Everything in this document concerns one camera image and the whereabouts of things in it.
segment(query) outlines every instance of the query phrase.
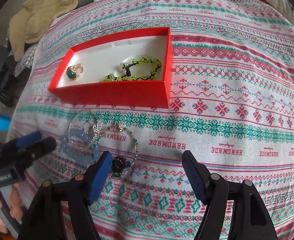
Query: bracelet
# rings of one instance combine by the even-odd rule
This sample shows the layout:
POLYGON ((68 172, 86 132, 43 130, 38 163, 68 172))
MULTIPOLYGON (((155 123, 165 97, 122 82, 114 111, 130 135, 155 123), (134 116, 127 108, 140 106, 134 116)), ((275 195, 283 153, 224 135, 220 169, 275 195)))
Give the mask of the bracelet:
MULTIPOLYGON (((91 138, 88 136, 88 133, 86 133, 83 130, 80 129, 71 129, 70 134, 73 137, 76 137, 80 140, 82 140, 85 143, 90 143, 91 138)), ((70 158, 74 159, 76 162, 81 163, 85 166, 91 165, 96 163, 101 153, 99 152, 100 145, 98 144, 94 151, 92 151, 91 154, 85 155, 80 154, 76 151, 74 151, 71 146, 69 145, 68 135, 64 134, 60 136, 60 148, 61 150, 70 158)))
POLYGON ((87 146, 87 147, 80 147, 80 148, 83 148, 83 149, 89 149, 89 148, 91 148, 91 145, 95 142, 95 139, 96 139, 96 137, 99 135, 99 132, 100 132, 100 123, 99 123, 99 120, 98 120, 98 118, 97 118, 97 116, 92 112, 92 111, 87 111, 87 113, 85 113, 85 111, 83 110, 83 111, 81 111, 81 112, 79 112, 78 114, 76 114, 75 116, 74 116, 74 118, 71 120, 71 122, 70 122, 70 124, 69 124, 69 128, 68 128, 68 144, 70 145, 70 146, 72 146, 73 144, 74 144, 74 141, 71 139, 71 128, 72 128, 72 125, 74 124, 74 121, 80 116, 80 115, 85 115, 85 120, 86 120, 86 122, 85 122, 85 124, 87 123, 87 122, 89 122, 90 123, 90 118, 89 118, 89 115, 91 115, 92 117, 93 117, 93 121, 94 121, 94 124, 93 125, 91 125, 90 124, 90 129, 89 129, 89 131, 87 132, 87 131, 85 131, 85 129, 84 129, 84 131, 86 132, 86 133, 88 133, 91 137, 92 137, 92 140, 91 140, 91 142, 89 143, 89 145, 87 146))
POLYGON ((161 61, 158 59, 152 59, 150 57, 141 57, 139 60, 132 60, 132 64, 122 64, 122 69, 126 70, 126 74, 121 77, 115 77, 114 74, 110 73, 109 75, 105 76, 105 79, 101 82, 109 82, 109 81, 133 81, 133 80, 153 80, 157 71, 161 68, 161 61), (156 65, 157 67, 155 70, 150 71, 150 76, 143 76, 143 77, 136 77, 131 76, 130 68, 135 65, 139 65, 142 63, 151 63, 151 65, 156 65))
POLYGON ((106 128, 103 132, 100 133, 100 135, 97 137, 94 145, 92 146, 92 152, 95 151, 95 148, 97 147, 97 144, 98 144, 99 140, 101 139, 101 137, 104 136, 107 133, 107 131, 109 131, 111 128, 114 128, 114 127, 117 128, 119 132, 126 131, 127 133, 129 133, 130 136, 134 140, 135 149, 136 149, 136 155, 135 155, 132 163, 127 161, 127 159, 122 156, 116 156, 114 158, 114 160, 112 161, 111 175, 113 175, 115 177, 120 177, 122 174, 128 175, 133 172, 132 167, 134 166, 135 161, 137 160, 137 157, 138 157, 138 140, 136 139, 134 134, 128 128, 124 127, 123 125, 121 125, 118 122, 115 122, 113 126, 106 128))

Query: green beads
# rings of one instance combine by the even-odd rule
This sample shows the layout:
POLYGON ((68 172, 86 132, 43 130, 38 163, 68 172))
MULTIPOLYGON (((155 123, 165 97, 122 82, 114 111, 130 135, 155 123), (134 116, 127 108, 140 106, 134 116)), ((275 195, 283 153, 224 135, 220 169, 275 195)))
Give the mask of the green beads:
POLYGON ((76 79, 77 73, 74 70, 67 70, 67 77, 70 79, 76 79))
POLYGON ((110 73, 108 76, 105 76, 103 82, 115 81, 115 77, 113 73, 110 73))
POLYGON ((123 69, 126 68, 126 75, 122 77, 115 77, 114 74, 110 73, 109 75, 105 76, 105 79, 101 82, 110 82, 110 81, 134 81, 134 80, 154 80, 155 79, 155 74, 157 73, 158 69, 161 68, 162 64, 161 61, 156 59, 156 58, 151 58, 151 57, 140 57, 138 60, 133 59, 132 64, 127 64, 127 63, 120 63, 119 68, 122 71, 123 69), (137 77, 137 76, 129 76, 130 71, 129 68, 134 66, 134 65, 140 65, 140 64, 145 64, 149 63, 156 68, 154 70, 150 70, 150 76, 143 76, 143 77, 137 77))

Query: green gemstone ring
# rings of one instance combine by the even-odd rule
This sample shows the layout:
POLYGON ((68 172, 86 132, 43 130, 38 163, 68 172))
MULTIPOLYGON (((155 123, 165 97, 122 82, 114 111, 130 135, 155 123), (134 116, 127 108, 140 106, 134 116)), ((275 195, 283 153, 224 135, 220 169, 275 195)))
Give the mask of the green gemstone ring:
POLYGON ((83 73, 83 67, 81 64, 77 64, 77 65, 72 65, 70 67, 67 68, 66 71, 66 75, 69 79, 71 80, 75 80, 77 77, 81 76, 81 74, 83 73))

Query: beige blanket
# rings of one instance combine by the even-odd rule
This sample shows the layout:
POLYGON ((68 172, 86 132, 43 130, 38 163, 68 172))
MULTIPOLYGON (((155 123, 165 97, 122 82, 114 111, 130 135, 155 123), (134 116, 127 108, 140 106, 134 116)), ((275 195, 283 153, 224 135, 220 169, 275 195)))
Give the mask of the beige blanket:
POLYGON ((25 43, 35 43, 52 21, 76 8, 78 0, 27 0, 9 23, 9 41, 16 61, 24 55, 25 43))

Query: bed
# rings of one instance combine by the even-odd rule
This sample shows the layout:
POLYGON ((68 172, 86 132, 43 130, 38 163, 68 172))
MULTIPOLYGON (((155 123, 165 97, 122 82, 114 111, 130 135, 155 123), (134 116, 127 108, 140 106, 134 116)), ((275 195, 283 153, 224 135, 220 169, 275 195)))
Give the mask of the bed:
MULTIPOLYGON (((292 239, 294 27, 271 6, 258 0, 102 0, 54 24, 34 62, 8 138, 40 130, 56 138, 58 147, 26 172, 19 190, 27 206, 44 180, 62 182, 85 171, 86 165, 63 152, 60 138, 79 111, 91 109, 103 128, 121 122, 139 142, 134 173, 109 176, 90 207, 102 239, 193 239, 205 207, 182 168, 184 150, 227 180, 252 180, 278 238, 292 239), (172 32, 169 109, 69 105, 47 91, 71 46, 154 26, 172 32)), ((134 156, 129 136, 103 138, 99 150, 134 156)), ((228 237, 231 208, 229 202, 221 239, 228 237)))

